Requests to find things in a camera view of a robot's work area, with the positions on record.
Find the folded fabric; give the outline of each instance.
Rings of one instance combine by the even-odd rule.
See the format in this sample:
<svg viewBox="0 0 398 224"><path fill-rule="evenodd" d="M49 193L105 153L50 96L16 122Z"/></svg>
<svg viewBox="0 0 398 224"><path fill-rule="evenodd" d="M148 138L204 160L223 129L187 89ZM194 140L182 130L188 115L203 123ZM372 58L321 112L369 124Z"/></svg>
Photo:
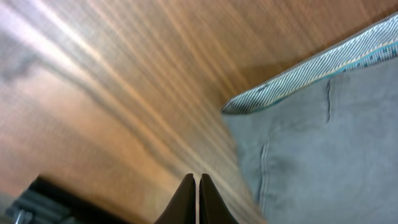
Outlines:
<svg viewBox="0 0 398 224"><path fill-rule="evenodd" d="M224 106L270 224L398 223L397 51L393 15Z"/></svg>

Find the wooden table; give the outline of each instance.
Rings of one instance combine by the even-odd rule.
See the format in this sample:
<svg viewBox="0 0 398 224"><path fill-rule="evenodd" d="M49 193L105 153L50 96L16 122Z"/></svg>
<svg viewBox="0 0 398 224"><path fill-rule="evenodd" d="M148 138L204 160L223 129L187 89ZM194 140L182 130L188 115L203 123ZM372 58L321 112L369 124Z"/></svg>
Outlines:
<svg viewBox="0 0 398 224"><path fill-rule="evenodd" d="M151 223L209 173L264 223L221 106L398 10L398 0L1 0L0 191L42 174Z"/></svg>

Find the striped fabric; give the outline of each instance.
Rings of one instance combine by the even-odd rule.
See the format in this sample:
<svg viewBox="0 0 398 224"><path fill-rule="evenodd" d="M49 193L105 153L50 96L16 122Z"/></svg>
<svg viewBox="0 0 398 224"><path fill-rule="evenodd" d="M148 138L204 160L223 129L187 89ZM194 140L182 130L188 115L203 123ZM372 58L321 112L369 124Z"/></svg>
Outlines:
<svg viewBox="0 0 398 224"><path fill-rule="evenodd" d="M266 109L317 80L384 62L397 57L397 52L398 16L394 15L268 82L235 96L225 104L222 113L249 114Z"/></svg>

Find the gray fabric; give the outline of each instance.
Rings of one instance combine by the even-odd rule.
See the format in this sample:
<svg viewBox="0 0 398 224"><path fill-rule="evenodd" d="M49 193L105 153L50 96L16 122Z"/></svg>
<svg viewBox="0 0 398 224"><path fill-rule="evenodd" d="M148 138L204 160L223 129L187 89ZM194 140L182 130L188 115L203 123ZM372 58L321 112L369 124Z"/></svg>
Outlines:
<svg viewBox="0 0 398 224"><path fill-rule="evenodd" d="M223 115L270 224L398 223L397 86L392 59Z"/></svg>

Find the black pointed object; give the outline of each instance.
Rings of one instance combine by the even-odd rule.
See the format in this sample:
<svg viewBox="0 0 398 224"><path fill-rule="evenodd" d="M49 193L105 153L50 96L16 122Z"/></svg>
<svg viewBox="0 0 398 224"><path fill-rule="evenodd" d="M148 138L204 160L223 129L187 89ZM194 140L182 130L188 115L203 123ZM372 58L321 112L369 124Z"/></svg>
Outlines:
<svg viewBox="0 0 398 224"><path fill-rule="evenodd" d="M194 224L195 212L195 179L187 174L155 224Z"/></svg>
<svg viewBox="0 0 398 224"><path fill-rule="evenodd" d="M238 224L208 174L201 175L199 200L200 224Z"/></svg>

